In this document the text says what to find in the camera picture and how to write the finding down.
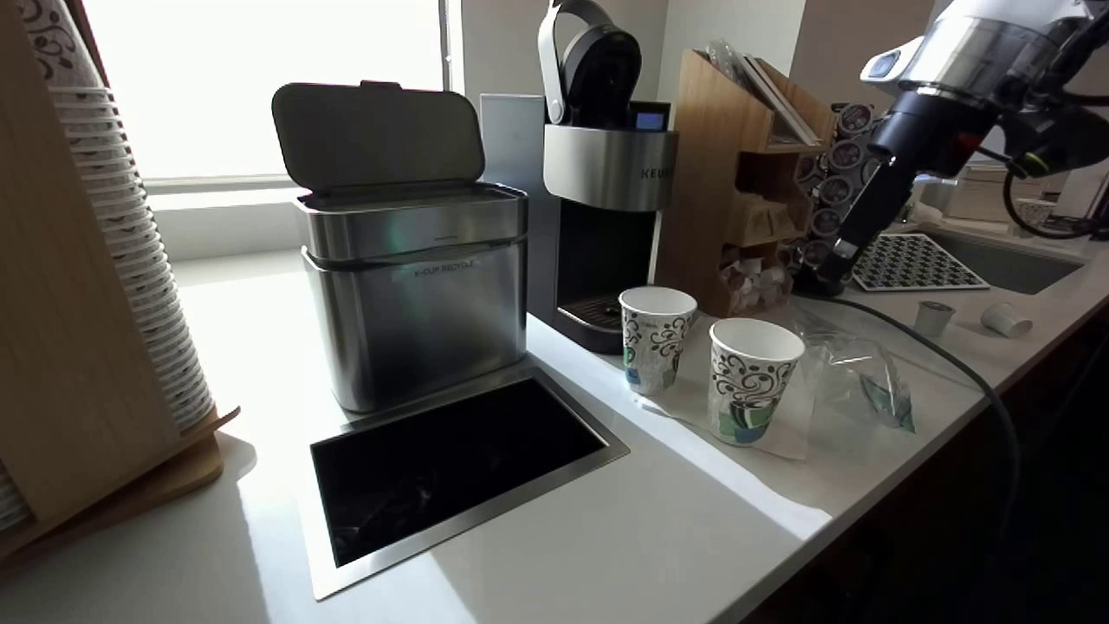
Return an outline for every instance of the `coffee maker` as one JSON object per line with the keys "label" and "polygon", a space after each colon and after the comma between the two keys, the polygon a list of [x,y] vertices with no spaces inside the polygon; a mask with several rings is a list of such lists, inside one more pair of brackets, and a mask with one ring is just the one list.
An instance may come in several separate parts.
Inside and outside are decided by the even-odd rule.
{"label": "coffee maker", "polygon": [[[564,53],[553,23],[586,21]],[[527,189],[527,312],[619,349],[616,295],[653,277],[677,136],[668,107],[630,99],[638,42],[590,0],[550,0],[537,32],[545,92],[480,99],[484,176]]]}

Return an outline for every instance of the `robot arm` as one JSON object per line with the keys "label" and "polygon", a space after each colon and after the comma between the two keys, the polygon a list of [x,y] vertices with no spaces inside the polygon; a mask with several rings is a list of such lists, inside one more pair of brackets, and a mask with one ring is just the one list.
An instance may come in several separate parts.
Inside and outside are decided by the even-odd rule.
{"label": "robot arm", "polygon": [[798,289],[838,292],[863,250],[902,215],[913,179],[957,176],[996,124],[1006,131],[1009,167],[1021,176],[1109,155],[1109,124],[1063,92],[1109,42],[1102,9],[1083,0],[953,0],[921,37],[873,54],[863,84],[895,91],[895,107],[871,141],[878,174]]}

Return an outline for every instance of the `sink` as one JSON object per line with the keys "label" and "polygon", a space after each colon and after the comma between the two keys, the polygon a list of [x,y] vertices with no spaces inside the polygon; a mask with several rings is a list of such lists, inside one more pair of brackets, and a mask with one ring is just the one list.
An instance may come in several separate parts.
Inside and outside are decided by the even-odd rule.
{"label": "sink", "polygon": [[372,578],[619,455],[627,447],[529,363],[389,424],[322,436],[302,495],[317,596]]}
{"label": "sink", "polygon": [[1083,266],[1083,259],[1074,255],[1032,250],[1021,241],[984,238],[949,229],[929,229],[929,235],[961,263],[968,263],[979,277],[984,277],[991,289],[1006,292],[1038,295]]}

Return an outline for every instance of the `white countertop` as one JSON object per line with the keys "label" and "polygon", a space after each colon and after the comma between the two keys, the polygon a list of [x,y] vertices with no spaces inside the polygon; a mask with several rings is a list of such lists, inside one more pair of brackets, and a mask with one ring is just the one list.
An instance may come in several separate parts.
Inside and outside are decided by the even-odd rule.
{"label": "white countertop", "polygon": [[[1009,385],[1109,295],[1109,253],[1040,295],[942,295],[957,320],[942,348]],[[304,441],[344,424],[294,253],[177,266],[207,380],[242,417],[223,431],[225,476],[180,501],[106,527],[0,578],[0,620],[714,620],[758,605],[837,535],[913,476],[982,393],[921,348],[833,305],[806,312],[879,339],[913,388],[914,433],[837,403],[810,419],[806,455],[787,460],[726,447],[705,431],[705,336],[679,385],[645,409],[612,356],[540,322],[527,344],[600,417],[627,455],[529,500],[421,557],[317,604],[298,515]],[[871,302],[913,322],[914,295]],[[1009,302],[1038,320],[1021,339],[979,314]],[[804,380],[794,417],[810,399]]]}

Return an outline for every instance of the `wall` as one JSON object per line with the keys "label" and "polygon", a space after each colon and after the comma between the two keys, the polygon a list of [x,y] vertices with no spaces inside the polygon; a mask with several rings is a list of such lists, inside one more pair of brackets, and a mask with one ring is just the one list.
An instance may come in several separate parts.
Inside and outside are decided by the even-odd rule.
{"label": "wall", "polygon": [[660,92],[671,99],[682,54],[716,37],[787,74],[801,14],[804,0],[671,0],[666,9]]}
{"label": "wall", "polygon": [[[642,45],[645,65],[636,96],[660,96],[660,60],[668,0],[597,0],[616,27],[630,32]],[[537,27],[549,14],[549,0],[452,0],[452,14],[462,23],[462,84],[474,99],[482,92],[540,92]]]}
{"label": "wall", "polygon": [[1099,50],[1086,68],[1072,79],[1074,92],[1109,92],[1109,50]]}
{"label": "wall", "polygon": [[931,0],[806,0],[789,75],[827,103],[889,103],[884,91],[858,84],[858,68],[921,36],[929,14]]}

